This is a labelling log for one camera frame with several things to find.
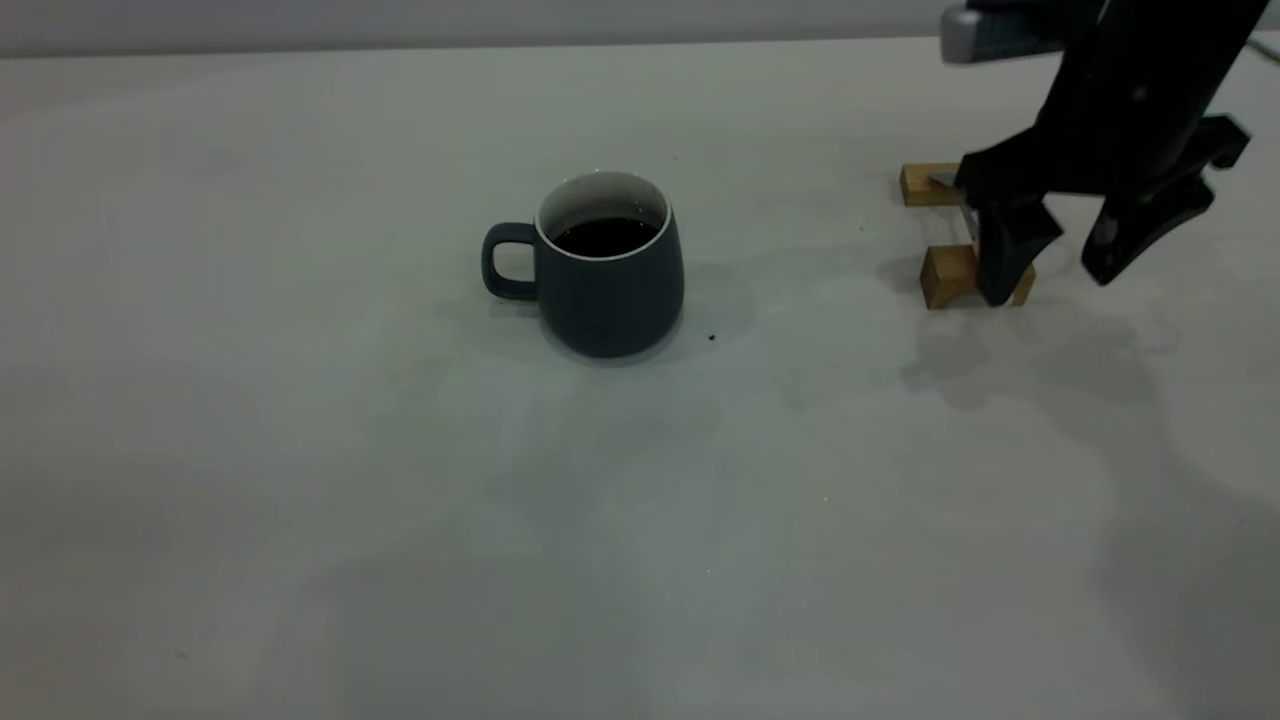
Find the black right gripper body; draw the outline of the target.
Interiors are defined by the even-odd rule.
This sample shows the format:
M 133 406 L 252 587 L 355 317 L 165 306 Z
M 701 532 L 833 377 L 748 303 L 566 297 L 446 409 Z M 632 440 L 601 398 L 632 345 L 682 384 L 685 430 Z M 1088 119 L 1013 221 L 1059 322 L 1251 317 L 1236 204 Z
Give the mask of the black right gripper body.
M 1229 114 L 1170 108 L 1153 90 L 1068 50 L 1030 128 L 964 156 L 955 187 L 966 201 L 1047 193 L 1143 195 L 1239 161 L 1251 135 Z

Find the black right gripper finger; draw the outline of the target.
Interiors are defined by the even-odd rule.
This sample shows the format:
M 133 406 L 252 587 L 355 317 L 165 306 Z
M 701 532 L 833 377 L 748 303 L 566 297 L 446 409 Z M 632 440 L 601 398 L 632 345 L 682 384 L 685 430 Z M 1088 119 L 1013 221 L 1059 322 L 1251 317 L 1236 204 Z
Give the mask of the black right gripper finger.
M 1082 264 L 1096 284 L 1110 284 L 1158 240 L 1208 211 L 1213 200 L 1206 183 L 1174 183 L 1132 202 L 1107 200 L 1085 241 Z
M 975 209 L 975 287 L 987 305 L 996 307 L 1012 297 L 1025 272 L 1062 228 L 1042 196 L 980 202 Z

